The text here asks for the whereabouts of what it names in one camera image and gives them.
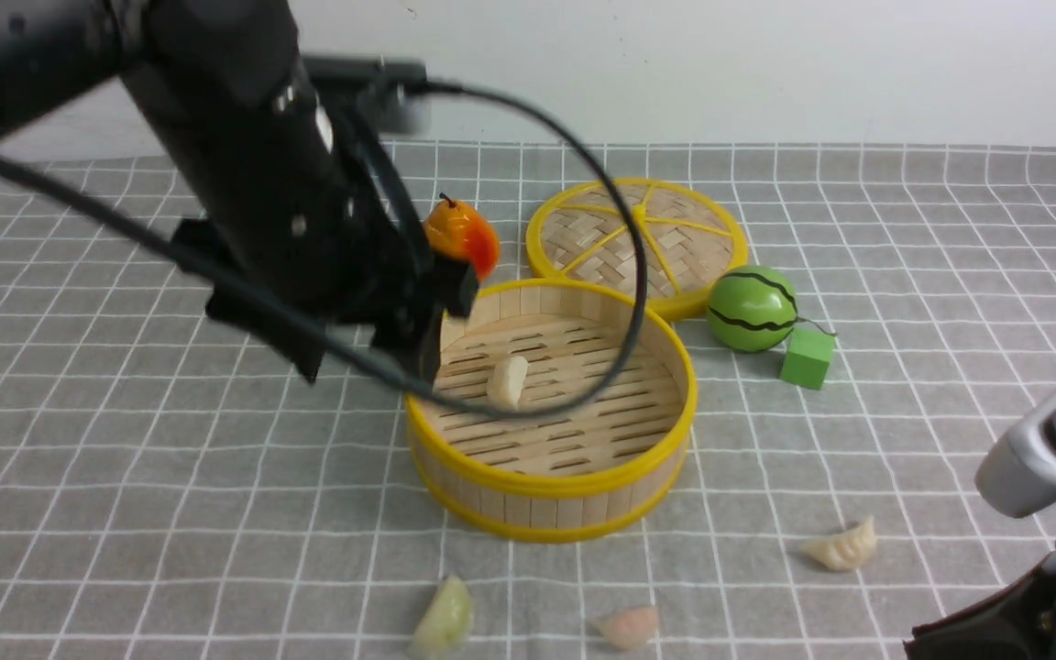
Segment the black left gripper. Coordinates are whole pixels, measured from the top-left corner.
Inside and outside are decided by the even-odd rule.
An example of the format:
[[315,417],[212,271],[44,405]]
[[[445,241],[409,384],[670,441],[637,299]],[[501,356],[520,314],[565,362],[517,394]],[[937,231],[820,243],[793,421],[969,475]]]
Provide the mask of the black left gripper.
[[444,316],[467,317],[478,274],[432,252],[429,268],[408,268],[406,242],[377,209],[235,235],[211,218],[180,222],[173,244],[234,272],[239,287],[215,284],[206,316],[252,335],[314,381],[329,325],[369,325],[370,346],[411,380],[432,383],[440,367]]

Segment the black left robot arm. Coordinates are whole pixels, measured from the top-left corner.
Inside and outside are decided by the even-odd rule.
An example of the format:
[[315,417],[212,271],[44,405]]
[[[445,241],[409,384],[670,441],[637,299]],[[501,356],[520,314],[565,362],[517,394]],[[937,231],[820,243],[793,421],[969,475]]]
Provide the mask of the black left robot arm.
[[285,1],[0,1],[0,139],[121,81],[197,197],[162,239],[116,231],[209,280],[206,316],[315,380],[329,325],[369,325],[411,379],[440,367],[477,274],[429,246],[363,110],[377,61],[299,49]]

